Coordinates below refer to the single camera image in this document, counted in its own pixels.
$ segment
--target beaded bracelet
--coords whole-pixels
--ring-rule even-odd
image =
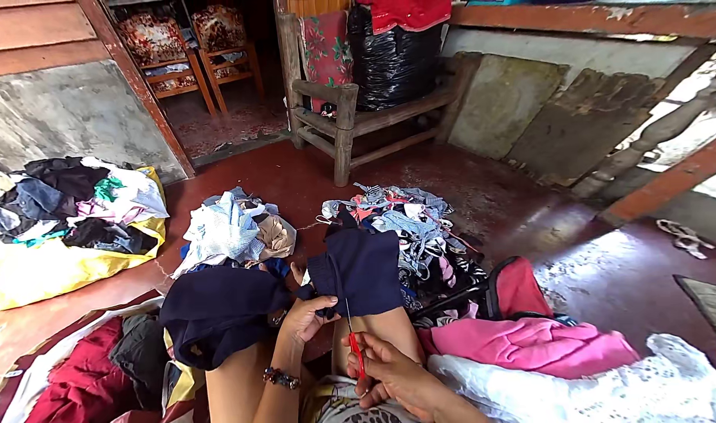
[[[275,369],[273,367],[269,367],[269,369],[264,370],[264,381],[268,381],[275,385],[285,386],[290,390],[298,389],[301,386],[300,378],[292,377],[282,370]]]

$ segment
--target wooden chair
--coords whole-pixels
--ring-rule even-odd
[[[298,54],[298,37],[300,37],[301,32],[296,15],[278,13],[277,20],[292,142],[296,148],[303,148],[304,141],[308,141],[334,158],[334,185],[338,187],[347,185],[350,169],[410,145],[432,138],[438,143],[447,142],[462,107],[462,97],[475,76],[482,54],[458,53],[454,60],[448,63],[448,69],[453,74],[450,75],[451,78],[447,78],[448,81],[445,84],[442,84],[437,90],[421,99],[387,110],[356,113],[355,103],[358,97],[358,85],[346,83],[340,87],[327,87],[301,79],[301,56]],[[331,120],[320,113],[306,110],[303,107],[303,95],[335,104],[337,106],[337,120]],[[355,137],[390,127],[441,107],[444,107],[444,112],[435,128],[420,132],[360,157],[353,157],[353,139]],[[324,139],[321,135],[314,133],[314,130],[332,137],[334,144]]]
[[[146,27],[152,28],[153,37],[144,36]],[[162,22],[149,14],[137,14],[119,23],[118,30],[141,71],[189,63],[190,69],[182,72],[169,72],[157,76],[144,75],[144,80],[157,99],[200,90],[209,113],[216,116],[216,109],[196,55],[186,46],[180,34],[180,27],[174,19],[166,19]],[[157,42],[156,34],[160,32],[164,32],[167,36],[162,42]]]
[[[207,20],[211,16],[216,20],[213,25],[207,24]],[[198,54],[202,58],[204,71],[207,74],[207,78],[209,78],[212,91],[222,113],[227,113],[227,105],[220,91],[220,84],[225,82],[253,78],[256,84],[256,91],[259,93],[259,100],[263,102],[264,83],[262,82],[256,46],[246,39],[243,17],[240,12],[222,5],[211,5],[202,12],[193,14],[191,20],[193,30],[198,35]],[[241,51],[245,51],[246,56],[240,57],[234,62],[225,61],[215,65],[212,61],[215,56]],[[250,70],[240,70],[239,66],[246,63],[249,65]]]

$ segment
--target white lace fabric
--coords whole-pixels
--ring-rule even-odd
[[[668,334],[646,343],[655,356],[581,380],[452,355],[431,356],[428,369],[498,421],[716,422],[716,370],[705,354]]]

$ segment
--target black plastic bag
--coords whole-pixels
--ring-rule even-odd
[[[433,91],[441,25],[420,33],[395,26],[374,35],[371,11],[353,5],[347,17],[347,39],[353,53],[353,82],[360,86],[356,110],[383,110]]]

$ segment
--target person's right hand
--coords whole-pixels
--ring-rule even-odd
[[[366,332],[355,333],[355,338],[363,351],[365,373],[370,376],[358,380],[355,387],[362,408],[394,398],[421,421],[433,421],[439,402],[443,402],[448,394],[454,395],[441,381],[389,342]],[[350,346],[347,336],[342,339],[342,345]],[[347,357],[348,376],[356,378],[358,369],[358,357],[351,352]],[[381,382],[371,386],[372,378]]]

